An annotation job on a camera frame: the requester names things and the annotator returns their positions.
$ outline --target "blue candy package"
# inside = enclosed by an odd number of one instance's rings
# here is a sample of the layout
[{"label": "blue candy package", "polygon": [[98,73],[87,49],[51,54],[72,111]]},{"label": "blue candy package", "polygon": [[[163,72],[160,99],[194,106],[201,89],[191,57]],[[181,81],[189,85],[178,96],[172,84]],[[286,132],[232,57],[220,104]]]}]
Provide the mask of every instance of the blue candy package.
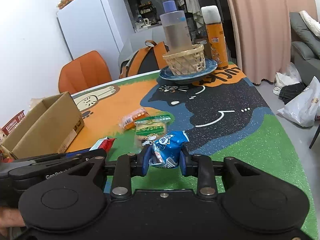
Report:
[{"label": "blue candy package", "polygon": [[178,166],[183,142],[189,138],[185,131],[172,131],[152,144],[154,155],[149,165],[157,168],[174,168]]}]

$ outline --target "sofa armrest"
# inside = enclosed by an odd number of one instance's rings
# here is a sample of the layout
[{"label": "sofa armrest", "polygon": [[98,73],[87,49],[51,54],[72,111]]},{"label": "sofa armrest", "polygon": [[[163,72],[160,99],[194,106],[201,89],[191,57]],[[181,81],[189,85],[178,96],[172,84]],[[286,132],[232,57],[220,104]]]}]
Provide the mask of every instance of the sofa armrest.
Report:
[{"label": "sofa armrest", "polygon": [[308,45],[306,45],[302,41],[293,41],[291,42],[291,46],[294,47],[295,51],[298,52],[305,60],[316,57],[313,51],[308,47]]}]

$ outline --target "gray floor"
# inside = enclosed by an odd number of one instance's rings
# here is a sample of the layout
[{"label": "gray floor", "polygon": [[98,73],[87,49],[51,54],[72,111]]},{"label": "gray floor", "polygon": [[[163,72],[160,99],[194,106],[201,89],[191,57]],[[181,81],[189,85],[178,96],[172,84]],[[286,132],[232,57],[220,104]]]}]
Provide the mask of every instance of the gray floor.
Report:
[{"label": "gray floor", "polygon": [[311,140],[319,126],[319,121],[316,121],[315,125],[311,128],[302,128],[278,114],[277,110],[282,108],[284,103],[272,92],[274,87],[274,84],[266,81],[262,81],[259,86],[256,86],[259,93],[282,124],[300,158],[313,195],[318,230],[320,232],[320,136],[312,149],[309,149]]}]

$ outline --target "red plastic basket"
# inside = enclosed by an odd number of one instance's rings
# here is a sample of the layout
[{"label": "red plastic basket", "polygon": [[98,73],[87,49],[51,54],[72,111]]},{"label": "red plastic basket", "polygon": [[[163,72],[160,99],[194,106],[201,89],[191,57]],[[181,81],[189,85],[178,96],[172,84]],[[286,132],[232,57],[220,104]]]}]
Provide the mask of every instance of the red plastic basket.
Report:
[{"label": "red plastic basket", "polygon": [[5,135],[8,135],[12,132],[14,128],[18,126],[18,124],[21,122],[21,120],[24,118],[24,110],[22,110],[20,113],[18,113],[14,118],[12,118],[3,128],[2,131]]}]

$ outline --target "blue plate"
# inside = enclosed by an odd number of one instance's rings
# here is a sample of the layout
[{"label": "blue plate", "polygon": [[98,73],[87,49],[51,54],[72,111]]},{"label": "blue plate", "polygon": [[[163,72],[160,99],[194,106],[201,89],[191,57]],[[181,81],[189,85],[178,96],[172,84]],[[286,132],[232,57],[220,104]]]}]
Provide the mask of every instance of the blue plate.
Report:
[{"label": "blue plate", "polygon": [[175,76],[172,74],[170,68],[168,66],[164,67],[160,70],[160,77],[165,80],[173,81],[177,84],[190,84],[195,81],[201,80],[205,75],[211,73],[218,67],[218,64],[215,60],[205,59],[205,70],[200,72],[189,74],[189,75],[179,75]]}]

